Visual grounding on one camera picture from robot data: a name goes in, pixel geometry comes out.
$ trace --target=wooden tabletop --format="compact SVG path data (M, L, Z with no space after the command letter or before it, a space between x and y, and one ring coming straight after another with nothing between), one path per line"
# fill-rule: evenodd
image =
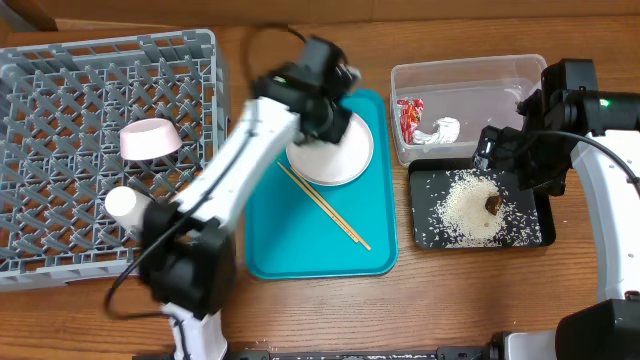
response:
M640 92L638 17L538 18L298 26L336 42L364 76L362 87L388 104L393 66L466 57L535 53L595 60L601 90ZM239 64L245 28L213 29L231 67L233 115L248 92ZM123 36L141 31L12 34L10 46ZM294 57L294 40L261 39L255 71ZM557 241L545 249L421 251L413 243L406 169L393 150L400 254L380 277L262 281L239 254L223 330L235 350L276 352L435 349L483 344L498 331L555 328L596 301L597 265L582 188L574 172L552 199ZM241 244L243 234L238 232ZM114 322L101 311L111 280L0 295L0 357L127 359L170 349L165 320ZM147 289L128 281L117 295L127 310L157 308Z

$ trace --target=clear plastic bin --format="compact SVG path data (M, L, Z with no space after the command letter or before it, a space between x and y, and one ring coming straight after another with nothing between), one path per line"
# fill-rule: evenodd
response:
M416 159L471 157L487 125L522 127L516 103L540 86L547 63L540 55L494 56L398 65L391 71L393 136L404 166ZM437 131L436 121L451 117L460 134L450 144L410 145L400 129L399 99L422 99L418 130Z

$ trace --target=dish rack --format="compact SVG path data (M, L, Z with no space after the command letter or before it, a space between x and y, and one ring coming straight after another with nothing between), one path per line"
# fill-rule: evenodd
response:
M0 292L121 272L136 234L106 194L188 186L226 138L227 75L209 30L0 50ZM123 160L119 129L151 117L173 121L183 146Z

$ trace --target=chopsticks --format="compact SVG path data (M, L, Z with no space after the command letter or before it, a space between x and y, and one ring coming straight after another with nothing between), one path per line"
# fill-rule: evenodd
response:
M311 184L309 184L305 179L303 179L302 177L298 177L296 175L294 175L289 169L287 169L286 166L282 165L281 162L276 161L276 163L278 164L278 166L280 166L280 168L282 169L282 171L284 171L287 175L289 175L289 177L291 178L291 180L293 180L296 184L298 184L298 186L307 194L309 195L309 197L315 201L316 204L318 204L318 206L320 206L320 208L322 210L324 210L325 213L327 213L327 215L329 215L329 217L335 221L336 224L338 224L338 226L340 226L340 228L347 233L347 235L349 235L349 237L355 241L356 243L361 243L365 249L367 250L371 250L371 246L369 246L369 244L367 244L366 241L364 241L362 239L362 237L360 237L360 235L358 235L358 233L351 227L351 225L349 225L349 223L347 223L342 216L340 216L340 214L338 214L332 207L331 205L329 205L329 203L327 203L327 201L320 195L318 194L318 192L316 191L316 189L313 188L313 186L311 186Z

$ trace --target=blue tray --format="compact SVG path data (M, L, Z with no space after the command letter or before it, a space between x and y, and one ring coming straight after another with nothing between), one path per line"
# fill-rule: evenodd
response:
M274 163L246 206L247 266L259 278L382 275L398 259L384 102L374 91L358 90L343 104L371 129L373 158L367 170L348 184L313 187L369 243L371 251L351 240ZM288 165L284 153L280 161Z

